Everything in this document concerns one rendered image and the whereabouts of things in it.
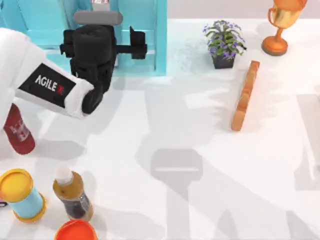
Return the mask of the light blue rack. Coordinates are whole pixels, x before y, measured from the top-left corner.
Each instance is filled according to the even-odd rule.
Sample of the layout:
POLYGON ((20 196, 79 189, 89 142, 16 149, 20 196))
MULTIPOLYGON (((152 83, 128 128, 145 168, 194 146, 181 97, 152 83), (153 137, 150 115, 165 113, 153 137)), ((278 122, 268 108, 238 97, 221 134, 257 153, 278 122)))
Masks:
MULTIPOLYGON (((130 27, 145 32, 145 59, 118 54, 116 76, 164 76, 167 73, 167 0, 109 0, 104 10, 120 12, 123 21, 115 26, 116 42, 130 44, 130 27)), ((92 10, 92 0, 0 0, 0 28, 27 34, 31 41, 47 51, 47 57, 66 71, 70 60, 61 55, 63 32, 76 29, 77 11, 92 10)))

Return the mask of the pale grey rounded box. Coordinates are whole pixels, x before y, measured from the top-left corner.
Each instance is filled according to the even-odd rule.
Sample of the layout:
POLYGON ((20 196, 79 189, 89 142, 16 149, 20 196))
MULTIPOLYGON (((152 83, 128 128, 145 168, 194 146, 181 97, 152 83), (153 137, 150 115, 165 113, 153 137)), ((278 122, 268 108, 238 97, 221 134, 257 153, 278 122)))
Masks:
POLYGON ((73 15, 77 24, 116 26, 123 22, 123 15, 117 11, 79 10, 73 15))

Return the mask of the purple flowered potted plant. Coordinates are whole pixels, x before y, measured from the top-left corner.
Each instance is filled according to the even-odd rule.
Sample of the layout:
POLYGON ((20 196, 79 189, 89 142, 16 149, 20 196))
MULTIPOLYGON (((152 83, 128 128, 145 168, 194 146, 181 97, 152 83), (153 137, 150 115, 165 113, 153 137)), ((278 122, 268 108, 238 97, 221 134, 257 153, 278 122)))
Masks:
POLYGON ((241 31, 239 25, 223 19, 204 26, 202 32, 215 69, 233 68, 236 56, 247 50, 241 31))

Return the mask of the long bread loaf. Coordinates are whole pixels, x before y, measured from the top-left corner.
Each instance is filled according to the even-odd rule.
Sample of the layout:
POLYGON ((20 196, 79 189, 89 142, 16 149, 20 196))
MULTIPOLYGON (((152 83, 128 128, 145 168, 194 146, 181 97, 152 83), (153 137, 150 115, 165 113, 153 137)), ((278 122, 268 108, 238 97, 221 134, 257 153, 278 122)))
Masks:
POLYGON ((259 67, 259 61, 251 61, 231 123, 233 131, 238 132, 242 129, 259 67))

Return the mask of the golden orange trophy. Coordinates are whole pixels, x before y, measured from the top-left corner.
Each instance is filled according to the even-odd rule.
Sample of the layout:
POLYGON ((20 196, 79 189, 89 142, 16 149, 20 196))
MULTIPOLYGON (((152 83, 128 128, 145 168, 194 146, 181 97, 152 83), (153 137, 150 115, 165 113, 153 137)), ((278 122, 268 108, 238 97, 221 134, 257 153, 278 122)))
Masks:
POLYGON ((282 38, 283 30, 290 28, 299 18, 308 0, 273 0, 273 7, 268 9, 269 23, 277 28, 274 36, 266 37, 262 50, 270 56, 282 56, 288 50, 288 43, 282 38))

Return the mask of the brown bottle with white cap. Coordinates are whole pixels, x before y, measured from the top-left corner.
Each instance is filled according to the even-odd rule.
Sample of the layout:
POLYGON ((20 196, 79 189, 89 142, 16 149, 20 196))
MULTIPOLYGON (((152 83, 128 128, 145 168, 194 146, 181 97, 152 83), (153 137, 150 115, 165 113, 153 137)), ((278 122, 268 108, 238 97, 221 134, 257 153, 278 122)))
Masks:
POLYGON ((67 167, 60 167, 55 173, 52 188, 63 203, 69 219, 90 221, 94 208, 85 193, 81 175, 67 167))

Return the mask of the blue canister with yellow lid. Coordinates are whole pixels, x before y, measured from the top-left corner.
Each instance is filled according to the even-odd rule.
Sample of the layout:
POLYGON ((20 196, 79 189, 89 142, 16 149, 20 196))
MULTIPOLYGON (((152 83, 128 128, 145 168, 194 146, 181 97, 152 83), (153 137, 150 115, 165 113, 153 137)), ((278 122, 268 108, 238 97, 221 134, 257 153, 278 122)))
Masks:
POLYGON ((10 169, 0 176, 0 197, 23 223, 38 221, 46 211, 45 198, 29 172, 22 168, 10 169))

